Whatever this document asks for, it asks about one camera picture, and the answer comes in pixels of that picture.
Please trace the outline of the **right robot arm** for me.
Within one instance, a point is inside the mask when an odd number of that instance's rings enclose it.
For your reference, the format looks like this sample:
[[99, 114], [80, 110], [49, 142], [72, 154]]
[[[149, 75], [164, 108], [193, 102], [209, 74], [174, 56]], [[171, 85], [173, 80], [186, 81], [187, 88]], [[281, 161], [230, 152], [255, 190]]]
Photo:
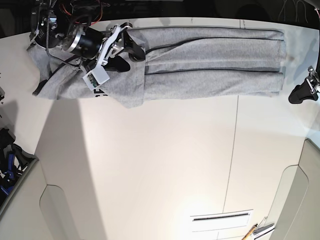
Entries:
[[105, 0], [38, 0], [32, 10], [30, 40], [51, 59], [85, 73], [98, 66], [128, 72], [130, 64], [121, 53], [128, 53], [133, 62], [146, 59], [145, 51], [128, 34], [132, 24], [116, 25], [107, 33], [92, 28], [109, 5]]

